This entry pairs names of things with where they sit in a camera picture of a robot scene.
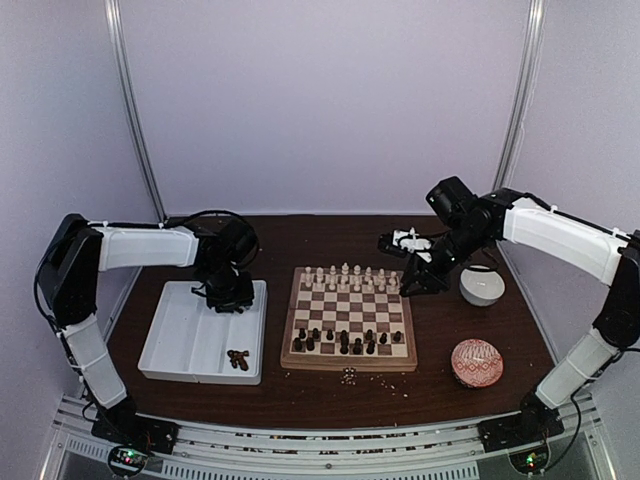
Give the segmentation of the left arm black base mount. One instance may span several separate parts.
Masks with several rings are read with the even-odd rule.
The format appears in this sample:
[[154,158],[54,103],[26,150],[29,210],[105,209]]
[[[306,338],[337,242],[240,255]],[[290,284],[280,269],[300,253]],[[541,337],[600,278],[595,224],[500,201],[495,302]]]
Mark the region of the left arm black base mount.
[[170,421],[133,417],[99,416],[91,428],[94,437],[133,447],[143,453],[171,454],[178,437],[179,426]]

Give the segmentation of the white plastic divided tray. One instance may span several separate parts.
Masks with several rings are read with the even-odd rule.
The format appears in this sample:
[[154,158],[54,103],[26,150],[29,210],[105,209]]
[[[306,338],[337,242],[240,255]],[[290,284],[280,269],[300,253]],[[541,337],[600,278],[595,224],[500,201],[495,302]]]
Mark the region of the white plastic divided tray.
[[[267,284],[255,280],[243,313],[216,313],[192,292],[198,284],[164,285],[138,370],[148,379],[218,385],[258,385],[262,379]],[[228,350],[248,350],[249,370],[233,369]]]

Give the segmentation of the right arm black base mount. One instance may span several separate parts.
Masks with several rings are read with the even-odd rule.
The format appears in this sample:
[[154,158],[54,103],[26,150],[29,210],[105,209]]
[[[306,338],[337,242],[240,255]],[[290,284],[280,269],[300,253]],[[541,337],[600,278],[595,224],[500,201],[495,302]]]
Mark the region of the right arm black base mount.
[[539,424],[522,413],[483,420],[477,427],[486,453],[541,442],[565,431],[563,422],[559,419]]

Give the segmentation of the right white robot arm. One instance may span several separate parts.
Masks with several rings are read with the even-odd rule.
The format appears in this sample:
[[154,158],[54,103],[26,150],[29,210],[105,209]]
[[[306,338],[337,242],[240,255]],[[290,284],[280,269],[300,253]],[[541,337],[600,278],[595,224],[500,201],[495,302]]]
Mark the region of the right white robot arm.
[[497,242],[528,247],[574,268],[562,281],[553,274],[526,296],[536,317],[556,305],[556,318],[577,313],[579,300],[594,318],[585,334],[522,400],[512,430],[535,440],[559,406],[593,381],[639,340],[639,234],[572,216],[529,192],[500,188],[477,196],[456,176],[440,181],[426,201],[446,226],[437,237],[395,230],[380,249],[408,260],[404,297],[448,290],[449,274],[483,247]]

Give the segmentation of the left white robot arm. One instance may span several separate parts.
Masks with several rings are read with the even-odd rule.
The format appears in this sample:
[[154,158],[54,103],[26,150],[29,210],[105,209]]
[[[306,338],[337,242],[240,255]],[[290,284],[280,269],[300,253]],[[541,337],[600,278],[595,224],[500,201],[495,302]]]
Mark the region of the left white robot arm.
[[259,251],[255,227],[223,209],[160,222],[61,219],[33,274],[34,304],[121,443],[137,442],[144,424],[124,407],[130,394],[107,343],[142,270],[189,270],[209,309],[240,314],[255,299],[247,268]]

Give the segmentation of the wooden chess board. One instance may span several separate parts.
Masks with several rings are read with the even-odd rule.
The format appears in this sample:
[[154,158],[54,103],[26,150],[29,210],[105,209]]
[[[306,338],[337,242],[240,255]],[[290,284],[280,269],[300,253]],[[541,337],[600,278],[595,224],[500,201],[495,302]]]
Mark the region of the wooden chess board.
[[[294,269],[289,298],[288,315],[284,327],[280,364],[286,369],[306,371],[340,371],[355,369],[363,372],[413,372],[418,366],[410,301],[400,293],[317,293],[301,291],[297,285],[299,274]],[[302,340],[303,350],[296,352],[293,341],[299,329],[305,328],[307,337]],[[315,340],[315,349],[306,350],[306,339],[312,331],[322,331]],[[334,331],[334,340],[326,340],[327,330]],[[373,355],[366,353],[369,341],[365,332],[375,332],[376,349]],[[340,353],[340,334],[349,333],[349,353]],[[393,335],[403,331],[405,342],[395,344]],[[386,332],[390,342],[380,344],[379,336]],[[361,338],[363,352],[352,353],[354,341]]]

